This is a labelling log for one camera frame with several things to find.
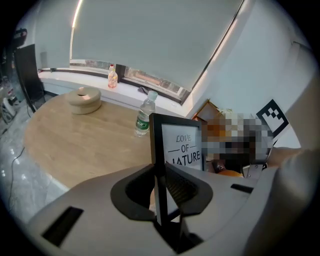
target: black picture frame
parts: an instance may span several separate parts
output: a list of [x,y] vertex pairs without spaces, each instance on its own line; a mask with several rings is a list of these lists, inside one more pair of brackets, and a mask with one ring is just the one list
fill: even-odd
[[[163,131],[162,125],[176,125],[176,126],[188,126],[197,127],[199,133],[201,133],[202,124],[200,121],[176,117],[171,115],[152,113],[149,116],[150,125],[150,146],[151,146],[151,158],[154,166],[158,167],[160,175],[165,167],[165,153],[164,153],[164,141],[163,141]],[[201,170],[205,171],[206,156],[201,149]]]
[[[171,115],[152,113],[149,116],[150,125],[150,149],[151,159],[154,165],[155,187],[154,196],[156,202],[157,221],[163,229],[168,223],[180,214],[179,209],[168,214],[167,187],[166,187],[166,166],[163,142],[162,125],[177,125],[197,127],[201,133],[202,124],[200,121],[176,117]],[[201,149],[201,171],[205,170],[206,157]]]

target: wooden tabletop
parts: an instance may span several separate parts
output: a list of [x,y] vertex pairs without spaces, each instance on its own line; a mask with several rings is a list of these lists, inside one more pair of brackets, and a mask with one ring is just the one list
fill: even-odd
[[65,94],[37,110],[24,134],[28,154],[69,188],[87,179],[151,163],[150,134],[135,136],[136,110],[102,102],[72,114]]

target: gray device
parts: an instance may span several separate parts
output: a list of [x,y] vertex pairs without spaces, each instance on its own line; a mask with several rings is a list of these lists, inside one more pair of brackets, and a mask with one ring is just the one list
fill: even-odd
[[160,226],[149,210],[150,164],[78,184],[31,219],[28,233],[49,255],[260,255],[309,207],[320,161],[319,151],[306,151],[259,179],[165,170],[178,223],[168,216]]

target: tiled floor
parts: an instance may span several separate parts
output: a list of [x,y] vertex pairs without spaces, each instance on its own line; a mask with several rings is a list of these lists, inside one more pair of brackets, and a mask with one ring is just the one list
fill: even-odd
[[[51,97],[46,95],[45,98],[49,100]],[[1,198],[10,213],[23,223],[27,223],[45,205],[68,191],[67,187],[42,170],[28,156],[27,150],[22,152],[29,119],[27,105],[23,101],[9,125],[3,119],[0,120],[0,134],[7,128],[0,138]],[[21,152],[22,155],[13,162]]]

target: water bottle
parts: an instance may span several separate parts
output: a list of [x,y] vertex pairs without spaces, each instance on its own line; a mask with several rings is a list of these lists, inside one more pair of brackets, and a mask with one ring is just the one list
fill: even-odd
[[149,130],[149,116],[151,113],[156,111],[155,100],[157,96],[158,93],[150,90],[148,93],[148,97],[140,106],[139,113],[135,122],[135,134],[138,137],[145,135]]
[[118,84],[118,75],[116,73],[115,66],[113,64],[109,67],[109,74],[108,74],[108,87],[115,88]]

